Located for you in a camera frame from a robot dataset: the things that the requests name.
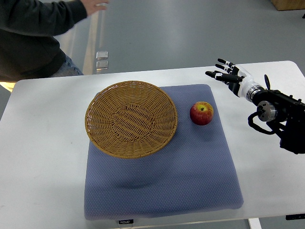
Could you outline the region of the person's bare hand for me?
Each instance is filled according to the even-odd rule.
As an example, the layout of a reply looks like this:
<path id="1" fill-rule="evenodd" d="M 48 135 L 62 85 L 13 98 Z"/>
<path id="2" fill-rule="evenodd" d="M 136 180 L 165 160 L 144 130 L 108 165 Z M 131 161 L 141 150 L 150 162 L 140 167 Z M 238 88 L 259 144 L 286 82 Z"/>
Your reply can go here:
<path id="1" fill-rule="evenodd" d="M 81 0 L 83 6 L 85 7 L 87 16 L 91 16 L 92 14 L 107 10 L 107 5 L 109 4 L 109 0 Z"/>

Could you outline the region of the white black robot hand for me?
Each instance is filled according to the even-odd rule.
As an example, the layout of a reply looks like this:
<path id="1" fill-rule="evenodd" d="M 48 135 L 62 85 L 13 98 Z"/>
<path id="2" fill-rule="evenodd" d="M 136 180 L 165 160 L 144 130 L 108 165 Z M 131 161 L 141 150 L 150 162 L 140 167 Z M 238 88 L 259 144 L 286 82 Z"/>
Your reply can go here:
<path id="1" fill-rule="evenodd" d="M 218 59 L 221 64 L 215 66 L 222 70 L 220 71 L 206 71 L 205 74 L 214 78 L 217 81 L 223 82 L 237 97 L 244 97 L 249 102 L 252 101 L 254 93 L 262 87 L 254 81 L 253 76 L 244 68 L 236 64 Z"/>

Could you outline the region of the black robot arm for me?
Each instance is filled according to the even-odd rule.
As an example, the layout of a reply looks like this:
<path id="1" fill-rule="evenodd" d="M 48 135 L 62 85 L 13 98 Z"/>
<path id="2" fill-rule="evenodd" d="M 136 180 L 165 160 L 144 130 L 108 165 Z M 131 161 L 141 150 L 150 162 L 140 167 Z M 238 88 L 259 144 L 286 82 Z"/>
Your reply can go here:
<path id="1" fill-rule="evenodd" d="M 279 90 L 272 90 L 267 75 L 266 89 L 254 86 L 247 93 L 247 99 L 256 105 L 256 112 L 248 117 L 248 124 L 256 131 L 276 134 L 280 147 L 294 154 L 305 153 L 305 104 Z"/>

